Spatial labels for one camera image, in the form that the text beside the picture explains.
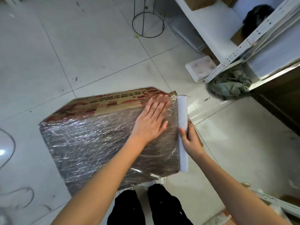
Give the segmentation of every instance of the wire plant stand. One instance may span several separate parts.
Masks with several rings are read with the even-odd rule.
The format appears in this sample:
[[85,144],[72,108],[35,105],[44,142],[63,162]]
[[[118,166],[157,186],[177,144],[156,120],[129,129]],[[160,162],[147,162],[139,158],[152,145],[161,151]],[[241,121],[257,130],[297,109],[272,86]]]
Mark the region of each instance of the wire plant stand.
[[[135,14],[135,3],[136,3],[136,0],[134,0],[134,7],[133,7],[133,15],[134,15],[134,17],[132,19],[132,28],[133,28],[134,32],[136,34],[138,34],[139,36],[142,36],[144,38],[155,38],[155,37],[161,35],[161,33],[163,33],[163,31],[165,29],[165,17],[166,17],[166,11],[167,11],[167,0],[165,0],[165,10],[164,10],[163,17],[161,17],[160,15],[158,15],[158,14],[156,14],[154,12],[156,0],[154,0],[154,3],[153,3],[153,11],[147,11],[148,7],[146,6],[146,0],[144,0],[143,11],[140,12],[140,13],[138,13],[137,15]],[[145,14],[155,15],[155,16],[157,16],[162,21],[163,24],[162,24],[161,32],[158,35],[149,36],[149,37],[144,35]],[[134,20],[136,20],[139,15],[143,15],[143,26],[142,26],[142,33],[141,34],[137,32],[137,30],[134,28],[134,25],[133,25]]]

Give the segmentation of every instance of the white metal shelf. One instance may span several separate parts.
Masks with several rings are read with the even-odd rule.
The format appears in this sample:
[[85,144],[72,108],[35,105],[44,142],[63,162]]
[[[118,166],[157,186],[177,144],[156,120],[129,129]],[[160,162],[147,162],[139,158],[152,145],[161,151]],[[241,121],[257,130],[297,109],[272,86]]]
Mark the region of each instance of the white metal shelf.
[[242,26],[242,19],[225,3],[217,0],[211,6],[191,11],[184,0],[175,1],[221,63],[237,49],[230,38]]

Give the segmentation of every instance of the white film roll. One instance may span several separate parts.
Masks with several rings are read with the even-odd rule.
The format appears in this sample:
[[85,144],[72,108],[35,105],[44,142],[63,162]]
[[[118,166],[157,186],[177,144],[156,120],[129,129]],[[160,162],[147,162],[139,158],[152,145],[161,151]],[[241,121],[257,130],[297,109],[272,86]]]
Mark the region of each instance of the white film roll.
[[[188,129],[188,103],[185,95],[177,96],[178,109],[178,127],[183,128],[185,132]],[[181,172],[188,172],[188,154],[186,153],[181,137],[179,137],[179,165]]]

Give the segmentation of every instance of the plastic wrap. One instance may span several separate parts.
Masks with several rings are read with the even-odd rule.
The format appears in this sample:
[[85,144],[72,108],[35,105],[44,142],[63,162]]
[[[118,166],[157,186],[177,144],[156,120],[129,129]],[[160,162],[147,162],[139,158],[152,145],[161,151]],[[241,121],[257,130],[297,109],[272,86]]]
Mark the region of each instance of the plastic wrap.
[[[130,167],[120,188],[179,171],[176,97],[165,117],[167,130],[148,144]],[[88,117],[43,121],[40,131],[56,166],[74,195],[125,144],[143,106]]]

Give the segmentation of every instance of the leg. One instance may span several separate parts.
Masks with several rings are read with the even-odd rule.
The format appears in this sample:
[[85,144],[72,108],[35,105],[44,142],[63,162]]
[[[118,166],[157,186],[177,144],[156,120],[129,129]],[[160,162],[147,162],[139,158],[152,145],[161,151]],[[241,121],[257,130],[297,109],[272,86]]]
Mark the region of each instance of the leg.
[[115,205],[107,219],[107,225],[145,225],[145,216],[135,190],[125,190],[115,199]]
[[162,185],[150,186],[148,198],[155,225],[193,225],[186,217],[177,197],[172,196]]

